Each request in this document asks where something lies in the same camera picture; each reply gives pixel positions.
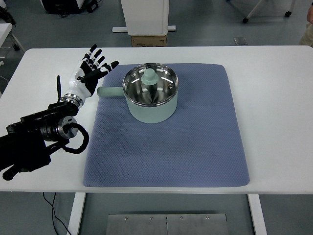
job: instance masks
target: pot lid knob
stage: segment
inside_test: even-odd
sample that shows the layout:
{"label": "pot lid knob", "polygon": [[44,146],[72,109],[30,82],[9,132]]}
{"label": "pot lid knob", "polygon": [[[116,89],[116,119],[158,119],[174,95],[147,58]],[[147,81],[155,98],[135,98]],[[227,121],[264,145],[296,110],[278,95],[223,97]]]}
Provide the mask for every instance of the pot lid knob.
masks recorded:
{"label": "pot lid knob", "polygon": [[154,69],[146,69],[141,77],[141,82],[147,86],[156,84],[158,80],[159,77]]}

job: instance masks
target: wheel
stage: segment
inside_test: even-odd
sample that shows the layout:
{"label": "wheel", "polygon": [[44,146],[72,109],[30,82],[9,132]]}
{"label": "wheel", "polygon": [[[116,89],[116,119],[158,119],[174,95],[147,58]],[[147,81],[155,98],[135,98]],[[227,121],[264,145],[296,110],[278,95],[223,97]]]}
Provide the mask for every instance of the wheel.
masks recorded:
{"label": "wheel", "polygon": [[291,12],[290,11],[287,11],[286,13],[285,13],[285,16],[286,17],[289,17],[291,15]]}
{"label": "wheel", "polygon": [[14,50],[19,50],[20,49],[19,45],[17,45],[17,44],[13,44],[13,48],[14,48]]}

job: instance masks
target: pot handle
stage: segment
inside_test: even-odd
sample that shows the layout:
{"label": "pot handle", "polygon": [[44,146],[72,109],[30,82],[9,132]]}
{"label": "pot handle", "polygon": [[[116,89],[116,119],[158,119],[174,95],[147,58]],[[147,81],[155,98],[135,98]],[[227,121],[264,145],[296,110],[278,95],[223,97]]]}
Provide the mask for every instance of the pot handle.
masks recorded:
{"label": "pot handle", "polygon": [[97,94],[99,97],[124,96],[122,87],[98,87]]}

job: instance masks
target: robotic arm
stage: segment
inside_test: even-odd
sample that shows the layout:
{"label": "robotic arm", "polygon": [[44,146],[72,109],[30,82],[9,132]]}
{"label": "robotic arm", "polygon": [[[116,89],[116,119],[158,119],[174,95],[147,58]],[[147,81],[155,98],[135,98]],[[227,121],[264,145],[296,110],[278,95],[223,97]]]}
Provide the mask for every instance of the robotic arm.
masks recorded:
{"label": "robotic arm", "polygon": [[[61,97],[60,77],[57,79],[58,101],[47,110],[22,117],[20,122],[7,126],[8,134],[0,137],[0,171],[5,180],[12,180],[19,172],[34,171],[51,162],[50,155],[62,148],[66,152],[79,154],[89,142],[87,131],[73,116],[77,115],[86,98],[91,97],[98,80],[112,71],[118,62],[101,64],[104,56],[97,59],[101,49],[95,53],[96,45],[77,64],[69,80],[69,89]],[[69,139],[81,131],[83,144],[78,149],[66,147]],[[45,141],[55,143],[46,146]]]}

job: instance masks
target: white robotic hand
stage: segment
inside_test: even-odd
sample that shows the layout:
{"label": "white robotic hand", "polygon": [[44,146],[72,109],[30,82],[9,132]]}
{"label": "white robotic hand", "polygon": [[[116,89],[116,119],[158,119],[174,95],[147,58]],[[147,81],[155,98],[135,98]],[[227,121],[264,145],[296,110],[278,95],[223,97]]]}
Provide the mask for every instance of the white robotic hand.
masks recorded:
{"label": "white robotic hand", "polygon": [[101,56],[97,59],[102,50],[99,49],[94,53],[96,48],[97,45],[93,45],[84,58],[78,62],[70,77],[69,89],[62,97],[62,101],[74,103],[78,108],[81,108],[86,98],[93,95],[98,79],[107,75],[118,65],[117,61],[111,64],[101,64],[105,57]]}

